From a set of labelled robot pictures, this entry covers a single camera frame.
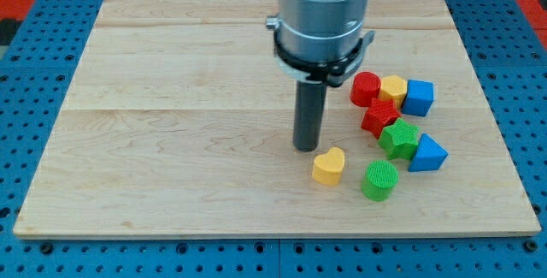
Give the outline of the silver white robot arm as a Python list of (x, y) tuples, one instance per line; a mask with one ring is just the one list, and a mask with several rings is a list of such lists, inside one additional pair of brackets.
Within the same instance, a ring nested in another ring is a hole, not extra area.
[(281, 69), (309, 84), (341, 86), (361, 66), (374, 32), (362, 34), (368, 0), (279, 0), (269, 16)]

